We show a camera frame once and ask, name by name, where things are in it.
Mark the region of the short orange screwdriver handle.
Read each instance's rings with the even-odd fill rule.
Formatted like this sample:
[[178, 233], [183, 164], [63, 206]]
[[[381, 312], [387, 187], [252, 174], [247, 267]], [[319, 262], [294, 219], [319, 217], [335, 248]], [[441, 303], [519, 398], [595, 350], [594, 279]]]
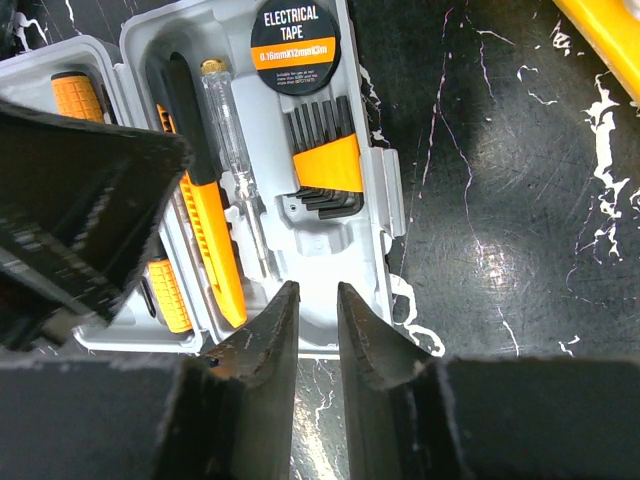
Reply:
[[166, 250], [158, 243], [146, 273], [140, 279], [149, 314], [160, 316], [170, 332], [182, 334], [192, 330], [186, 304]]

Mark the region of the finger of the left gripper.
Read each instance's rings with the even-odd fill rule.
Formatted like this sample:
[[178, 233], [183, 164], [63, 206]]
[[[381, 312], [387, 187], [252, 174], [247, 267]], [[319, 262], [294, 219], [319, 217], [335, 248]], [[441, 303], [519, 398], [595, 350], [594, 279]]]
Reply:
[[175, 134], [1, 105], [1, 344], [111, 324], [193, 158]]

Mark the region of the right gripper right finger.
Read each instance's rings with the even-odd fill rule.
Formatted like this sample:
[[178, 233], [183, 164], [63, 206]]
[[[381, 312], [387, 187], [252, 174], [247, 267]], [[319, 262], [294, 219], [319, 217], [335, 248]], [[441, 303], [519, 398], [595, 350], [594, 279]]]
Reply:
[[337, 288], [354, 479], [635, 479], [637, 359], [442, 359]]

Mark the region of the grey plastic tool case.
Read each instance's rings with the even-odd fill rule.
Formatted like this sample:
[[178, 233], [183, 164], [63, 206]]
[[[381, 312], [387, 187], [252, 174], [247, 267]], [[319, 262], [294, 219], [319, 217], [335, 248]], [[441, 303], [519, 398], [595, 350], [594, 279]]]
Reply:
[[365, 117], [344, 1], [178, 1], [4, 60], [2, 343], [198, 355], [293, 281], [296, 351], [336, 357], [341, 284], [392, 320], [405, 230]]

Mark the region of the orange utility knife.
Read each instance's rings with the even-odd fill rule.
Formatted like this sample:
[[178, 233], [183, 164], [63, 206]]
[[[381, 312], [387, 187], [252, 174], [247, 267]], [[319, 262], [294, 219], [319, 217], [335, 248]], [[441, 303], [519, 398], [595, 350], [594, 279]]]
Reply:
[[156, 110], [163, 129], [184, 136], [193, 150], [180, 190], [209, 287], [222, 317], [238, 328], [248, 314], [219, 186], [220, 161], [210, 151], [186, 58], [173, 52], [161, 60], [158, 81]]

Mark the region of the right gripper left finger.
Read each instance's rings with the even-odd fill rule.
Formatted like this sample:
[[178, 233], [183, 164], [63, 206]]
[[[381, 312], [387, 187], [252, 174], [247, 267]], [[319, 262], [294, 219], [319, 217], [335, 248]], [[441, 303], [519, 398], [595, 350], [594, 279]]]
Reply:
[[199, 357], [1, 359], [5, 479], [285, 479], [300, 289]]

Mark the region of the orange handled screwdriver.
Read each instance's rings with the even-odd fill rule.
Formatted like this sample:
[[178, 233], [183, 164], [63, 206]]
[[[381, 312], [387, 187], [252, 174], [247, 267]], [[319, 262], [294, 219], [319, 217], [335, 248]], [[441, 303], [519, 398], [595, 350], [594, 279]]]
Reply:
[[88, 75], [80, 71], [51, 76], [58, 113], [62, 116], [104, 123], [104, 113]]

